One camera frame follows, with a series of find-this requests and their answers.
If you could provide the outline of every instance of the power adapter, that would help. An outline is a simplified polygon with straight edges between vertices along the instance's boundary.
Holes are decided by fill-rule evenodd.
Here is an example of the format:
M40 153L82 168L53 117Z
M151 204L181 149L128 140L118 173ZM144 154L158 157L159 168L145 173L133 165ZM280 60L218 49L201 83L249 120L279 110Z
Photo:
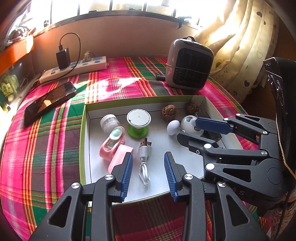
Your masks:
M59 52L57 54L57 64L59 69L65 69L70 66L70 53L69 48L63 49L62 45L59 45Z

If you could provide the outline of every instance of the green suction cup base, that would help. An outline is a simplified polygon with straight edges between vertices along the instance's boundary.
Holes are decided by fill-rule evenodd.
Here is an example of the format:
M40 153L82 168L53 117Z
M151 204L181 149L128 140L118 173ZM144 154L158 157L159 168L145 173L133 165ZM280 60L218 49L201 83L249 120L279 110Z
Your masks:
M148 134L148 127L137 129L131 125L128 125L128 134L135 139L143 138Z

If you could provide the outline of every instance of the checkered cloth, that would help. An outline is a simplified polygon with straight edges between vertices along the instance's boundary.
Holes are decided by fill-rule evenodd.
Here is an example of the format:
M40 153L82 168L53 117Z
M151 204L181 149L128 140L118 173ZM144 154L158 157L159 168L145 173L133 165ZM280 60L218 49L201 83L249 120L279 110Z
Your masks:
M245 113L228 92L212 79L198 91L170 88L156 81L165 74L166 59L110 58L106 70L81 74L34 88L21 104L6 137L0 169L0 199L5 217L23 239L73 182L79 181L79 138L85 103L163 95L203 95L223 117ZM78 94L24 128L25 108L57 86L72 81ZM256 149L239 138L244 149ZM185 204L169 194L143 202L114 207L116 240L181 240ZM257 218L265 230L265 220ZM207 239L212 229L207 213Z

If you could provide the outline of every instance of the tray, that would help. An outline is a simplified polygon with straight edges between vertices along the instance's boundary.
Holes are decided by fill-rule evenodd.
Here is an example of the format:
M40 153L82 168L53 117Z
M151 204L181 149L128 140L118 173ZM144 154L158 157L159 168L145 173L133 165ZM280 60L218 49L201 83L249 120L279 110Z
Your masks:
M166 132L167 122L161 118L163 106L173 104L177 107L177 120L186 116L184 110L188 102L194 102L206 111L213 119L223 117L205 96L157 96L146 98L132 98L99 103L86 104L83 114L80 139L80 180L81 184L96 182L99 178L108 174L109 162L99 156L99 149L107 139L104 134L100 120L107 114L114 114L121 125L126 129L126 115L130 110L139 108L148 111L151 115L149 124L148 141L152 142L152 154L148 158L147 168L150 176L150 183L144 186L139 177L140 160L138 150L140 139L132 139L125 134L125 145L134 148L133 170L128 189L128 195L124 203L139 201L162 195L169 191L169 186L164 169L164 153L171 151L177 163L182 164L186 170L194 176L203 177L202 156L190 152L188 148L181 146L176 136L169 136ZM242 149L234 134L222 135L218 144L224 148Z

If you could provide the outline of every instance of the pink clip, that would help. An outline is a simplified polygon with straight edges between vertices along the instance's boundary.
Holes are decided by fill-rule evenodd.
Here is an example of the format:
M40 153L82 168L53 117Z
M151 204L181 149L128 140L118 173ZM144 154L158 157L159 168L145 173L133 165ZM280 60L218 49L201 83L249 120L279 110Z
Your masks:
M111 174L113 168L117 165L122 164L123 159L126 155L127 152L133 153L133 148L130 146L126 145L119 145L109 167L108 167L108 172Z
M115 144L113 143L114 144L113 147L110 148L108 146L108 144L111 143L111 142L113 142L113 140L111 140L110 139L110 136L109 136L107 138L107 140L105 140L105 142L101 146L100 152L99 152L100 157L102 157L103 159L108 160L110 162L113 159L113 157L115 155L115 152L117 151L119 145L124 144L124 142L126 140L125 137L124 137L124 134L126 132L125 129L122 126L118 126L118 127L122 129L122 134L121 134L120 138L116 141Z

